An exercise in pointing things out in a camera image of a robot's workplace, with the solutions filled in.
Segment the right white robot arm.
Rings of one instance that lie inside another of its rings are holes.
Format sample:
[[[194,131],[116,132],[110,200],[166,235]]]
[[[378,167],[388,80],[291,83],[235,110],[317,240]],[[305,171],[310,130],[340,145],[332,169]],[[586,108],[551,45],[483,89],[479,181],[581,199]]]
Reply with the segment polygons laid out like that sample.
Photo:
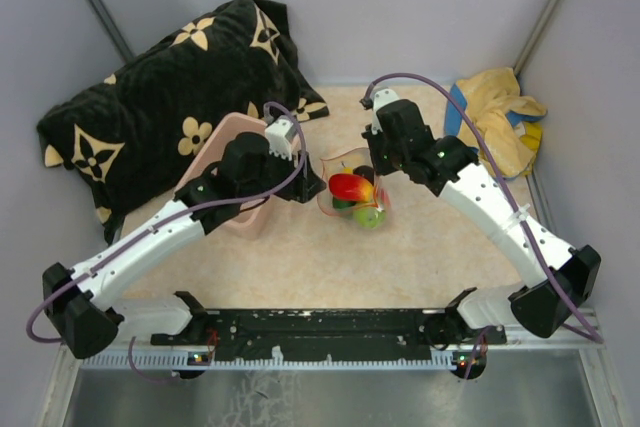
[[[477,154],[455,136],[434,138],[414,102],[382,90],[365,106],[373,119],[362,136],[375,172],[401,171],[466,215],[520,277],[516,284],[460,294],[450,305],[448,334],[466,343],[484,327],[518,323],[537,337],[551,337],[570,317],[568,306],[591,295],[600,255],[589,245],[574,248],[526,208],[510,205]]]

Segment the dark green lime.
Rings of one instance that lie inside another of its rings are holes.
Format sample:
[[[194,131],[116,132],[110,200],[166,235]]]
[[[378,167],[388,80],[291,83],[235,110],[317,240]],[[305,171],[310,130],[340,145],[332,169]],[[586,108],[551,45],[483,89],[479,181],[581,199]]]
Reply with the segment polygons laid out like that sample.
[[[332,207],[337,211],[346,210],[354,207],[357,204],[356,201],[343,200],[336,197],[332,198]]]

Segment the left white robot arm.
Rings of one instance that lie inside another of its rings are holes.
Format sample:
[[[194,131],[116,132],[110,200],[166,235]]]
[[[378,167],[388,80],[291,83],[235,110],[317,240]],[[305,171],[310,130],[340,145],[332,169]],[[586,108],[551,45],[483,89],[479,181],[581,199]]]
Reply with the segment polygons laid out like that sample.
[[[242,132],[137,230],[73,268],[48,267],[43,311],[75,358],[93,357],[131,319],[115,309],[121,295],[170,254],[237,217],[246,203],[276,196],[304,204],[323,188],[303,135]]]

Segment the pink plastic bin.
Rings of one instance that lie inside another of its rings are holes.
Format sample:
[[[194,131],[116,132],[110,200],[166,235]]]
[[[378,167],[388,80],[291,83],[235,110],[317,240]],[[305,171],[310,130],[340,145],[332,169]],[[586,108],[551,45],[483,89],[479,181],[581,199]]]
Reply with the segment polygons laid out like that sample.
[[[176,185],[174,192],[177,192],[188,181],[202,174],[209,164],[219,161],[223,156],[226,145],[234,140],[237,135],[245,131],[264,135],[265,129],[266,123],[263,120],[245,114],[231,113],[225,116],[205,141],[203,147]],[[261,235],[272,215],[275,207],[275,198],[271,197],[261,206],[258,206],[257,201],[242,205],[242,209],[246,207],[252,207],[252,210],[241,213],[224,223],[222,229],[238,237],[255,240]]]

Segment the clear zip top bag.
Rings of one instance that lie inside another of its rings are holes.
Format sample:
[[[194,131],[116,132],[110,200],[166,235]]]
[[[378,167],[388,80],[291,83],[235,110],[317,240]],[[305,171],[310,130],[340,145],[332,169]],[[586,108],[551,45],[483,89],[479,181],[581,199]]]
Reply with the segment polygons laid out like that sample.
[[[325,215],[355,222],[352,218],[355,209],[361,207],[378,207],[385,209],[388,217],[391,207],[390,198],[383,186],[381,177],[376,173],[375,183],[373,184],[375,189],[374,199],[371,202],[357,202],[354,207],[342,211],[337,211],[332,207],[332,198],[334,196],[329,190],[329,178],[334,174],[342,173],[343,167],[351,167],[354,170],[361,165],[369,165],[373,168],[368,148],[356,148],[333,158],[322,159],[321,162],[323,170],[322,179],[326,183],[326,189],[317,196],[317,203]]]

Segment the red chili pepper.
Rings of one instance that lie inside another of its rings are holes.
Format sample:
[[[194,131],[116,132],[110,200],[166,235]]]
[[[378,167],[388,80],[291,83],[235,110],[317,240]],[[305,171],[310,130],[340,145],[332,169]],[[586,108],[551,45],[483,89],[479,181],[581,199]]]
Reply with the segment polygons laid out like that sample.
[[[353,173],[337,173],[329,178],[331,194],[344,201],[371,202],[374,199],[374,185],[364,177]]]

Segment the light green apple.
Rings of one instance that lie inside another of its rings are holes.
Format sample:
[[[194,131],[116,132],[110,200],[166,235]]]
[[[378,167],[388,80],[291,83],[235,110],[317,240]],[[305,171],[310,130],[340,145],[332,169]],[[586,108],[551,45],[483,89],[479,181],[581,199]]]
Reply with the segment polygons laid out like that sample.
[[[352,214],[353,220],[362,228],[373,230],[380,227],[387,217],[385,209],[378,207],[361,207],[355,209]]]

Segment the dark purple plum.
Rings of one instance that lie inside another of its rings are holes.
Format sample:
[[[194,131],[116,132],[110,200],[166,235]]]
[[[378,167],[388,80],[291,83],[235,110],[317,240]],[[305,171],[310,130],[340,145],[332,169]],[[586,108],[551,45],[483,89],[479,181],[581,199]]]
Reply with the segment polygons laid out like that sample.
[[[353,170],[353,174],[366,179],[371,184],[375,183],[375,171],[369,165],[361,165]]]

